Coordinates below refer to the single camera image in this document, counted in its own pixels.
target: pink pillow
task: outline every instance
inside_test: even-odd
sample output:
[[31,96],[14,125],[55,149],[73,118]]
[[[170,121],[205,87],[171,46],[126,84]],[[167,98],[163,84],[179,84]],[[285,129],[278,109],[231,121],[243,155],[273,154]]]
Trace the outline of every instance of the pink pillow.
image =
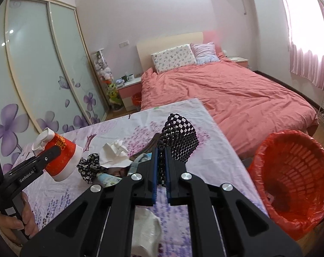
[[219,58],[216,55],[214,42],[210,42],[207,44],[191,43],[190,45],[193,50],[194,56],[197,59],[198,65],[219,61]]

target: bed headboard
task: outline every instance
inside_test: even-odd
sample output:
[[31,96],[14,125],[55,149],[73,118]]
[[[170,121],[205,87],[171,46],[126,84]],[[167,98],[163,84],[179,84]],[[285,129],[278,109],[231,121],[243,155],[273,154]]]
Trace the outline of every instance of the bed headboard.
[[208,41],[208,33],[196,32],[181,34],[171,37],[160,37],[158,39],[148,39],[137,44],[139,59],[142,64],[143,71],[153,67],[151,54],[156,53],[175,46],[188,43],[204,43]]

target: human hand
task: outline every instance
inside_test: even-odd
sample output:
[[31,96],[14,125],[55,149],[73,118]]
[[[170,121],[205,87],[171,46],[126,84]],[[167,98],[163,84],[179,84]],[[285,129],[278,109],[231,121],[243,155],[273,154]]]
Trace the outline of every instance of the human hand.
[[12,230],[25,229],[25,234],[29,236],[30,239],[39,232],[38,226],[35,222],[34,214],[31,211],[28,196],[25,194],[25,192],[21,193],[21,198],[24,202],[23,212],[21,213],[21,217],[23,218],[24,224],[22,221],[18,220],[15,217],[9,217],[7,215],[0,214],[1,231],[10,241],[18,245],[20,245],[21,242],[12,232]]

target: red paper cup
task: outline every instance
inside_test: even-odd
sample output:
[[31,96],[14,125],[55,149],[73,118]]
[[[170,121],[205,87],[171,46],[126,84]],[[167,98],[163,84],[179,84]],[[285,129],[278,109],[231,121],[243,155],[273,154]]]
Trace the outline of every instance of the red paper cup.
[[35,156],[38,156],[55,145],[61,148],[61,154],[51,161],[45,170],[56,182],[61,182],[70,176],[79,163],[82,148],[53,132],[51,129],[46,128],[33,143],[32,151]]

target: metal bolt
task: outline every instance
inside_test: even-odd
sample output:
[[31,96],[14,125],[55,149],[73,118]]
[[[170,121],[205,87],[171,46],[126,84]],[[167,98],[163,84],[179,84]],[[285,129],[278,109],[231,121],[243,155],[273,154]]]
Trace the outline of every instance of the metal bolt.
[[182,179],[191,179],[192,178],[192,174],[191,173],[182,173],[181,175]]
[[92,185],[91,192],[99,192],[101,190],[101,185]]
[[231,190],[233,190],[233,185],[232,184],[225,183],[221,187],[225,191],[231,191]]
[[142,175],[139,173],[134,173],[131,175],[131,179],[133,179],[134,181],[139,181],[140,179],[142,179]]

